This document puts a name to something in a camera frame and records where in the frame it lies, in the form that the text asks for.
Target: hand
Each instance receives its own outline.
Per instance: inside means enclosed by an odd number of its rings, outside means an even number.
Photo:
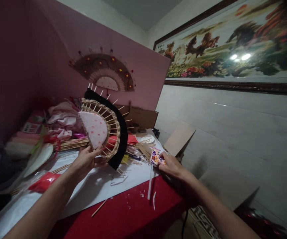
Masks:
[[[101,162],[102,158],[95,158],[101,154],[102,150],[102,145],[99,145],[99,147],[94,151],[91,151],[90,146],[87,148],[80,148],[78,157],[67,169],[68,173],[73,174],[79,183],[93,168],[108,165],[108,163]]]
[[[169,174],[175,178],[183,179],[186,169],[179,163],[179,161],[172,155],[168,155],[166,152],[160,154],[166,162],[166,165],[159,165],[159,169],[166,174]]]

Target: red tablecloth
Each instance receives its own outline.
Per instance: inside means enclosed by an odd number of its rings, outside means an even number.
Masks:
[[[49,238],[161,238],[186,203],[161,176],[153,179],[150,201],[148,186],[149,181],[108,199],[93,218],[101,203],[58,221]]]

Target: decorative fan on wall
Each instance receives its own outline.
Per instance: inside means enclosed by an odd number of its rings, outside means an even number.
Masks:
[[[90,144],[96,149],[99,144],[104,147],[103,162],[109,162],[109,165],[115,170],[118,169],[123,156],[126,153],[128,144],[128,129],[124,116],[114,104],[88,88],[82,98],[82,107],[79,116],[83,122],[84,130],[87,133]]]
[[[115,91],[134,91],[134,79],[127,69],[126,65],[113,56],[113,50],[110,55],[93,53],[83,55],[78,53],[81,58],[78,61],[71,60],[69,66],[77,70],[83,77],[88,79],[96,86]]]

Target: white paper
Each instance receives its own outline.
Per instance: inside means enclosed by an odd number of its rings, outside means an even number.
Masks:
[[[151,133],[152,136],[154,136],[151,129],[148,130],[148,133]],[[161,152],[164,151],[161,143],[157,139],[155,140],[155,144],[157,149]],[[72,163],[77,156],[78,152],[59,158],[49,171]],[[75,188],[59,219],[68,217],[148,181],[150,179],[150,166],[148,163],[141,163],[142,165],[136,165],[134,163],[130,164],[130,161],[128,161],[130,166],[121,164],[119,168],[126,173],[127,178],[122,183],[114,184],[113,186],[111,183],[120,182],[123,178],[112,167],[107,166],[91,170],[86,178]],[[40,196],[41,194],[39,193],[29,193],[19,198],[19,200],[0,219],[0,238],[5,236],[5,234],[25,215]]]

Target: brown wooden frame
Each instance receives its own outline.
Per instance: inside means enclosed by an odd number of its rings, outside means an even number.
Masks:
[[[211,16],[212,14],[222,10],[230,4],[238,0],[223,0],[205,12],[184,23],[172,32],[166,34],[154,42],[153,50],[156,49],[157,44],[165,41],[166,39],[180,33],[186,28],[194,25],[195,23]],[[287,94],[287,83],[263,83],[263,82],[227,82],[227,81],[193,81],[193,80],[165,80],[165,85],[178,85],[188,87],[202,87],[211,89],[225,89],[225,90],[240,90],[240,91],[253,91],[265,93],[281,93]]]

